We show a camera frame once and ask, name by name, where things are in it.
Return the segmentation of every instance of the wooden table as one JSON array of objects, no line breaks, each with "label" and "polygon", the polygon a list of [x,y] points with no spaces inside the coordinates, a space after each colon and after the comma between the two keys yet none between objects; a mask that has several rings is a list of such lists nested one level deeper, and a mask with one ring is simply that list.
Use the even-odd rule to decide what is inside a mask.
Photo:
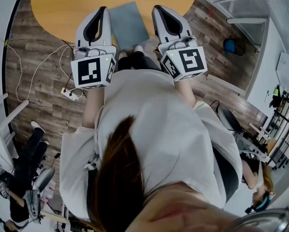
[{"label": "wooden table", "polygon": [[144,20],[149,35],[154,34],[152,9],[164,5],[181,15],[191,7],[194,0],[31,0],[33,13],[38,23],[52,35],[74,42],[78,26],[83,19],[98,9],[108,9],[135,1]]}]

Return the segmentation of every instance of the sneaker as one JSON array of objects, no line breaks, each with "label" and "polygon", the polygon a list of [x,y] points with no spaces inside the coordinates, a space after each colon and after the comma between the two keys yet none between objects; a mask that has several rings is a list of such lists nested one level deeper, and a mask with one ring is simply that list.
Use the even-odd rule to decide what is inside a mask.
[{"label": "sneaker", "polygon": [[127,58],[127,57],[128,57],[128,55],[127,55],[126,52],[121,52],[120,55],[119,55],[119,60],[120,60],[121,58]]},{"label": "sneaker", "polygon": [[135,46],[134,52],[144,52],[144,48],[138,44]]},{"label": "sneaker", "polygon": [[40,129],[42,129],[43,132],[46,134],[45,130],[44,130],[37,122],[32,121],[32,122],[30,123],[30,125],[31,125],[34,129],[35,129],[35,128],[40,128]]}]

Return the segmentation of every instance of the power adapter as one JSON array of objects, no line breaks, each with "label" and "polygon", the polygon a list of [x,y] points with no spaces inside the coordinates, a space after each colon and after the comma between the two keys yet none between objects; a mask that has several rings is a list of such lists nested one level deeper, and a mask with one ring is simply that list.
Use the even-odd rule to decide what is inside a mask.
[{"label": "power adapter", "polygon": [[75,100],[78,100],[79,97],[76,96],[74,93],[73,93],[73,90],[70,91],[68,90],[67,88],[62,88],[62,91],[61,91],[61,94],[63,94],[64,96],[66,96],[67,98],[71,99],[72,101],[75,101]]}]

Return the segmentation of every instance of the person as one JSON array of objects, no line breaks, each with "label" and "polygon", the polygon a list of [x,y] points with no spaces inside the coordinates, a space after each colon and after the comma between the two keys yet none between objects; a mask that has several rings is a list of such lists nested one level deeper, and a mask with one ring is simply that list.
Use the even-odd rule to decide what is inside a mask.
[{"label": "person", "polygon": [[256,189],[252,196],[252,208],[255,211],[267,209],[275,196],[275,187],[266,163],[251,159],[245,153],[240,154],[243,169],[243,181],[249,189]]},{"label": "person", "polygon": [[48,141],[41,141],[45,134],[44,129],[35,121],[32,121],[31,125],[34,132],[21,150],[9,185],[4,186],[5,191],[10,195],[11,217],[11,220],[3,223],[6,232],[21,231],[29,222],[28,204],[23,196],[27,190],[32,190],[34,174],[49,145]]},{"label": "person", "polygon": [[89,89],[82,126],[63,134],[60,194],[97,232],[220,231],[236,217],[221,210],[213,145],[238,188],[231,132],[189,80],[174,83],[137,45],[119,55],[109,87]]}]

